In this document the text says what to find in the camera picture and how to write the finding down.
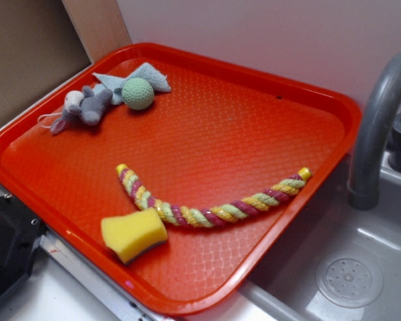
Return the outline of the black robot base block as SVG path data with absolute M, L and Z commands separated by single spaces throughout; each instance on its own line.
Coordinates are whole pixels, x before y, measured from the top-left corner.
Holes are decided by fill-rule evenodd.
M 17 197 L 0 197 L 0 304 L 29 279 L 43 231 L 43 221 Z

